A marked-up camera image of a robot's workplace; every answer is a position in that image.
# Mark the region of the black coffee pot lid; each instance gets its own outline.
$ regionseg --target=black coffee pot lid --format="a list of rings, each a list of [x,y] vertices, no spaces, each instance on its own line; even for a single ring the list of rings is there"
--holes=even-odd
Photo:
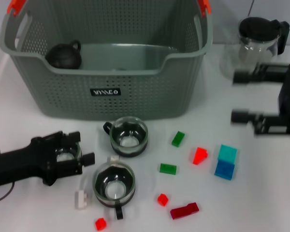
[[[260,17],[248,17],[239,26],[241,36],[255,41],[269,42],[277,39],[281,34],[281,24],[277,20],[267,20]]]

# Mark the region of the basket handle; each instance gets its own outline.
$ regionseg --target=basket handle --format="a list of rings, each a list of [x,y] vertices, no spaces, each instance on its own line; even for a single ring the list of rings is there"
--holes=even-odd
[[[28,15],[27,23],[30,24],[32,16],[30,11],[24,10],[24,8],[19,13],[14,8],[11,8],[9,13],[4,16],[0,35],[0,47],[4,52],[10,54],[11,51],[16,51],[15,39],[25,15]]]

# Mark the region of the red block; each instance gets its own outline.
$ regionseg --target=red block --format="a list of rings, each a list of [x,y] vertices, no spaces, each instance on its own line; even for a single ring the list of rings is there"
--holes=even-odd
[[[172,209],[170,211],[171,216],[174,219],[182,218],[185,216],[188,216],[190,214],[194,214],[199,211],[199,208],[196,203],[190,203],[187,206],[177,208],[177,209]]]
[[[97,228],[97,231],[101,231],[101,230],[103,230],[105,227],[106,227],[106,221],[104,220],[104,218],[99,218],[99,219],[96,221],[96,228]]]
[[[166,204],[168,203],[169,201],[169,198],[164,195],[164,194],[161,194],[159,197],[158,197],[158,203],[162,206],[166,206]]]
[[[26,2],[26,0],[12,0],[8,9],[7,9],[7,13],[9,14],[11,9],[13,8],[15,10],[14,16],[18,15],[18,13],[23,8],[25,2]]]
[[[207,158],[207,150],[198,147],[194,159],[193,159],[193,164],[198,165],[199,163],[201,163],[204,159]]]

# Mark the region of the white table surface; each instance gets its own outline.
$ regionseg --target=white table surface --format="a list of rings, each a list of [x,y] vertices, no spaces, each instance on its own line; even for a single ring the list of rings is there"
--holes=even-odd
[[[290,137],[259,137],[251,127],[231,126],[233,108],[277,112],[280,85],[232,87],[219,71],[222,45],[204,57],[190,107],[182,117],[147,121],[149,144],[133,159],[121,159],[136,175],[136,193],[124,207],[124,220],[92,196],[90,206],[75,210],[74,194],[90,192],[93,172],[113,155],[101,121],[57,119],[45,116],[31,97],[13,62],[0,50],[0,149],[26,146],[34,136],[55,131],[80,131],[84,153],[94,151],[96,164],[83,175],[59,179],[51,186],[38,178],[18,181],[0,202],[0,232],[92,232],[94,221],[106,218],[105,232],[290,232]],[[280,57],[290,62],[290,46]],[[171,140],[186,134],[180,148]],[[214,176],[220,144],[239,149],[232,181]],[[209,158],[195,166],[192,153],[201,146]],[[177,175],[160,174],[160,163],[178,166]],[[0,197],[10,184],[0,187]],[[158,205],[160,193],[170,197]],[[172,220],[170,210],[196,202],[200,211]]]

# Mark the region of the cable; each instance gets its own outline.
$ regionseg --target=cable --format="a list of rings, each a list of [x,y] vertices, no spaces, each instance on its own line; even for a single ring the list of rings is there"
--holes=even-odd
[[[252,4],[251,4],[251,7],[250,7],[250,10],[249,10],[249,13],[248,13],[248,17],[250,16],[250,13],[251,13],[251,10],[252,10],[252,7],[253,7],[254,3],[255,3],[255,0],[252,0]]]
[[[3,196],[0,198],[0,201],[2,201],[3,199],[5,199],[8,195],[10,195],[10,193],[12,192],[12,190],[14,189],[15,186],[15,182],[12,183],[12,186],[10,188],[10,190]]]

